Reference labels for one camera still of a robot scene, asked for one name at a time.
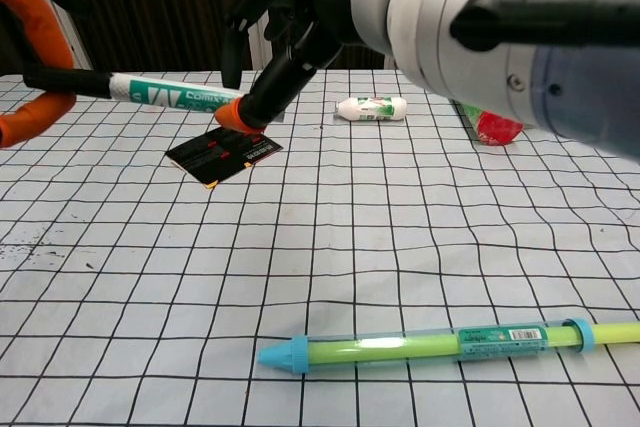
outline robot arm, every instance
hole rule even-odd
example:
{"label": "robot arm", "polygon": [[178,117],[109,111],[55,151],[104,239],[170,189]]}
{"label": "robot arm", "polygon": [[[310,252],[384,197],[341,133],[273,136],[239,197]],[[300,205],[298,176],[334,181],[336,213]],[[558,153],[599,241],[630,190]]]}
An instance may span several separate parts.
{"label": "robot arm", "polygon": [[431,92],[640,160],[639,6],[639,0],[262,0],[261,9],[247,10],[253,17],[242,10],[230,17],[235,37],[225,46],[225,86],[239,84],[229,59],[239,59],[238,39],[264,12],[269,40],[287,26],[297,34],[249,94],[217,118],[236,130],[264,129],[341,45],[359,44],[392,55],[409,80]]}

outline yellow-green tube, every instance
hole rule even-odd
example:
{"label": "yellow-green tube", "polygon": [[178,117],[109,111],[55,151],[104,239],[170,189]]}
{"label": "yellow-green tube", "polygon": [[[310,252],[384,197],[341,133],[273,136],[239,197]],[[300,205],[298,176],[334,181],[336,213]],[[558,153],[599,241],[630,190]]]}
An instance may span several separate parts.
{"label": "yellow-green tube", "polygon": [[[575,347],[582,344],[575,326],[545,327],[549,348]],[[595,343],[640,342],[640,322],[596,324],[592,326]],[[379,337],[344,341],[309,341],[309,364],[373,362],[460,355],[457,334]]]}

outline card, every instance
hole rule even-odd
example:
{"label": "card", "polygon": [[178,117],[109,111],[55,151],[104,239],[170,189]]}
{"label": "card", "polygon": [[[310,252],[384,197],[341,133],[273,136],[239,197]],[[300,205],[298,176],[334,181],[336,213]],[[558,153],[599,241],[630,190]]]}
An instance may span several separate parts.
{"label": "card", "polygon": [[242,134],[219,127],[165,154],[206,188],[213,189],[281,149],[262,134]]}

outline white glue stick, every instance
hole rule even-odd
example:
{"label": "white glue stick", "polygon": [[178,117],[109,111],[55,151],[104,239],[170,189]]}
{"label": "white glue stick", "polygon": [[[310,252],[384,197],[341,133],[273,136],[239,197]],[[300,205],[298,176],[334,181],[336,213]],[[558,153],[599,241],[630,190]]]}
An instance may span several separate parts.
{"label": "white glue stick", "polygon": [[407,101],[400,97],[352,97],[336,104],[336,115],[345,120],[402,120]]}

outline grid mat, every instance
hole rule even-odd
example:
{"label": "grid mat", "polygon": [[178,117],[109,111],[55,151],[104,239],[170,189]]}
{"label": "grid mat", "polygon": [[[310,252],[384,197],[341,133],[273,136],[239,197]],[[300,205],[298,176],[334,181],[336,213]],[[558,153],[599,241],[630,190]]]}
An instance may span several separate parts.
{"label": "grid mat", "polygon": [[[0,110],[35,95],[19,80]],[[640,425],[635,344],[303,379],[254,362],[304,333],[640,311],[638,165],[538,130],[470,141],[395,71],[313,80],[267,131],[283,151],[211,192],[163,156],[205,114],[79,98],[0,151],[0,425]],[[384,94],[406,122],[333,119]]]}

